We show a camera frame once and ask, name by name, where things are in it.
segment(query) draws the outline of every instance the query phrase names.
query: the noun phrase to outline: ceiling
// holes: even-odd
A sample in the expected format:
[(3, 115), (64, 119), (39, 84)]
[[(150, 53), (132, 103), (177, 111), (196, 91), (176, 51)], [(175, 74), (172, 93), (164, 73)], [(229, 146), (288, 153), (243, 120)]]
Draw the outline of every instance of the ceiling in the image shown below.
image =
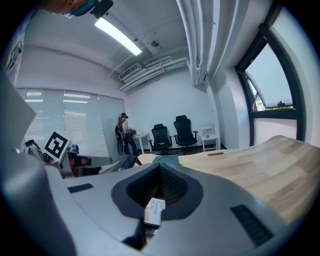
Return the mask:
[[(120, 29), (142, 50), (134, 56), (94, 24), (90, 13), (68, 19), (60, 14), (39, 11), (25, 34), (26, 46), (63, 51), (109, 67), (121, 73), (135, 63), (188, 46), (182, 17), (175, 0), (114, 0), (104, 18)], [(159, 41), (152, 47), (153, 40)]]

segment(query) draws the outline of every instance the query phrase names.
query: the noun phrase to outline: mesh chair back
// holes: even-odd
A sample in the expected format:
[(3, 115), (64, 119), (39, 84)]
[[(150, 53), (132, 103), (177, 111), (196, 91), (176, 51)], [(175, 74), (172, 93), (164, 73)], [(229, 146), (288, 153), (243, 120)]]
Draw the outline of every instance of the mesh chair back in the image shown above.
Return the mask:
[(152, 129), (154, 138), (154, 144), (159, 145), (160, 143), (170, 143), (168, 139), (168, 129), (163, 124), (156, 124)]
[(174, 127), (176, 129), (178, 140), (187, 140), (193, 138), (191, 132), (191, 121), (185, 115), (180, 115), (176, 117)]

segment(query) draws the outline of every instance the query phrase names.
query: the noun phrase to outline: black vent slot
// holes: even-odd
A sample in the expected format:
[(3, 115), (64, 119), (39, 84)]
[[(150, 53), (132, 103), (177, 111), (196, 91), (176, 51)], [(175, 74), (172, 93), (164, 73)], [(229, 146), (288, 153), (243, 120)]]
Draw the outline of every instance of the black vent slot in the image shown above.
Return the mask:
[(127, 187), (127, 194), (145, 208), (160, 187), (168, 206), (179, 201), (188, 191), (186, 181), (162, 167), (149, 171)]
[(256, 247), (264, 244), (274, 235), (243, 204), (230, 208)]
[(90, 183), (86, 183), (86, 184), (77, 185), (77, 186), (70, 186), (70, 187), (68, 187), (68, 190), (70, 193), (76, 193), (76, 192), (91, 189), (93, 187), (94, 186), (92, 186)]

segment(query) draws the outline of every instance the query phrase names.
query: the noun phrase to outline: person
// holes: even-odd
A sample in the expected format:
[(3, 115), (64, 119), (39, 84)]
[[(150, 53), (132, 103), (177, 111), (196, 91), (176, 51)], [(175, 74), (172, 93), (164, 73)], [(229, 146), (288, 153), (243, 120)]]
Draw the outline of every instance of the person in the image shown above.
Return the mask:
[(128, 116), (126, 113), (121, 113), (118, 118), (118, 126), (122, 128), (125, 137), (123, 138), (124, 141), (124, 152), (126, 155), (130, 155), (130, 150), (129, 150), (129, 145), (131, 145), (132, 150), (133, 150), (133, 155), (139, 156), (138, 150), (137, 150), (137, 145), (132, 138), (132, 134), (130, 129), (128, 128), (128, 121), (127, 121)]
[(55, 14), (62, 14), (67, 18), (80, 16), (88, 12), (88, 10), (95, 7), (97, 2), (95, 0), (42, 0), (35, 6), (32, 11), (25, 17), (20, 26), (13, 34), (7, 48), (4, 52), (4, 70), (10, 80), (15, 86), (17, 83), (18, 72), (21, 63), (21, 55), (24, 48), (24, 38), (26, 27), (31, 18), (39, 10), (45, 10)]

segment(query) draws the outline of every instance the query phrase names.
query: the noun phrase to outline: woman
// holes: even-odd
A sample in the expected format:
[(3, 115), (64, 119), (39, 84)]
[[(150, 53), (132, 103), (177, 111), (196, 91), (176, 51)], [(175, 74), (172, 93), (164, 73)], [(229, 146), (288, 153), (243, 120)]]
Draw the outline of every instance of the woman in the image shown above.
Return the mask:
[(130, 150), (129, 150), (129, 146), (128, 146), (128, 143), (129, 143), (132, 147), (133, 154), (135, 156), (139, 156), (139, 153), (137, 150), (137, 145), (136, 145), (134, 139), (132, 138), (131, 131), (128, 128), (128, 122), (126, 120), (127, 118), (128, 118), (128, 116), (126, 115), (126, 113), (122, 113), (121, 115), (119, 115), (119, 118), (118, 118), (118, 126), (120, 128), (122, 128), (122, 130), (125, 134), (125, 138), (123, 138), (124, 152), (126, 155), (130, 155)]

